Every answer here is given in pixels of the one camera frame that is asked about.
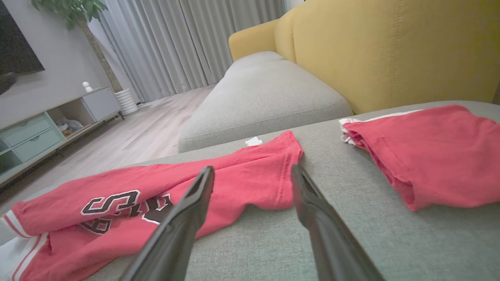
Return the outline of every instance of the drawer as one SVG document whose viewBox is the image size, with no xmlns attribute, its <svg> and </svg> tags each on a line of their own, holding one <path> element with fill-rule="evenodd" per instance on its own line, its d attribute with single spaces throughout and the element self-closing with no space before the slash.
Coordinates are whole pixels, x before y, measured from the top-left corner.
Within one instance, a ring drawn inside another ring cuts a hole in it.
<svg viewBox="0 0 500 281">
<path fill-rule="evenodd" d="M 11 146 L 15 146 L 31 137 L 49 129 L 51 125 L 44 115 L 31 118 L 14 127 L 11 127 L 1 134 L 3 139 Z"/>
<path fill-rule="evenodd" d="M 59 135 L 53 129 L 50 129 L 31 138 L 27 142 L 14 148 L 14 150 L 17 155 L 26 162 L 60 141 Z"/>
</svg>

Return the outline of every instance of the white curtain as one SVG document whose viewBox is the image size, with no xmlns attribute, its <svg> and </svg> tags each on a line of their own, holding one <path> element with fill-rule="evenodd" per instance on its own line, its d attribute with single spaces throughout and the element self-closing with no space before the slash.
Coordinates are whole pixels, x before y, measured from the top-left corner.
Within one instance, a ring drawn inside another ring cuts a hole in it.
<svg viewBox="0 0 500 281">
<path fill-rule="evenodd" d="M 142 102 L 217 83 L 228 38 L 281 17 L 282 0 L 106 0 L 108 33 Z"/>
</svg>

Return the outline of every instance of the cabinet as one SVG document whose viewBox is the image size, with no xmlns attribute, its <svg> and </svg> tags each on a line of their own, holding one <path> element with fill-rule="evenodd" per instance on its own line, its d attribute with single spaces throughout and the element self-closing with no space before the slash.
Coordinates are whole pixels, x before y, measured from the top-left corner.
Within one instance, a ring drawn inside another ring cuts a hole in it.
<svg viewBox="0 0 500 281">
<path fill-rule="evenodd" d="M 111 89 L 99 88 L 0 128 L 0 187 L 119 111 Z M 57 123 L 64 119 L 78 121 L 81 127 L 63 134 Z"/>
</svg>

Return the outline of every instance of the plant pot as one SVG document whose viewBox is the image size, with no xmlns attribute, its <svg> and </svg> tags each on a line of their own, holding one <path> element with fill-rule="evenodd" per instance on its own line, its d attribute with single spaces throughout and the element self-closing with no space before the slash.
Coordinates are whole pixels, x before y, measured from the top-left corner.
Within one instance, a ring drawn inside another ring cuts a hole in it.
<svg viewBox="0 0 500 281">
<path fill-rule="evenodd" d="M 130 89 L 124 89 L 123 91 L 116 92 L 114 93 L 114 96 L 121 106 L 121 114 L 123 116 L 130 115 L 139 110 L 139 107 L 137 107 L 137 104 L 130 93 Z"/>
</svg>

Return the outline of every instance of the gray fabric upholstery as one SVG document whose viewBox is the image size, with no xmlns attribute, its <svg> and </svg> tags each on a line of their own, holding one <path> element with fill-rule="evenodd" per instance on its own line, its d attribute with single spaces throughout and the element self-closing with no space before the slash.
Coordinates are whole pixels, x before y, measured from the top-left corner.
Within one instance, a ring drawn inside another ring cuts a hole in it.
<svg viewBox="0 0 500 281">
<path fill-rule="evenodd" d="M 253 53 L 239 58 L 235 62 L 233 62 L 229 69 L 225 72 L 224 77 L 232 75 L 233 73 L 238 73 L 242 69 L 260 66 L 271 62 L 282 61 L 284 59 L 285 58 L 280 54 L 273 51 L 261 51 Z"/>
<path fill-rule="evenodd" d="M 347 101 L 288 60 L 224 77 L 183 128 L 179 152 L 352 115 Z"/>
<path fill-rule="evenodd" d="M 357 115 L 380 115 L 449 104 L 500 122 L 500 106 L 440 101 Z M 386 280 L 498 280 L 500 204 L 473 209 L 405 207 L 368 153 L 340 140 L 336 120 L 291 129 L 304 149 L 302 164 Z M 264 142 L 280 132 L 260 135 Z M 215 158 L 244 148 L 244 140 L 137 165 Z M 118 280 L 131 257 L 121 257 L 89 280 Z M 315 280 L 308 232 L 294 209 L 249 207 L 231 226 L 194 244 L 187 280 Z"/>
</svg>

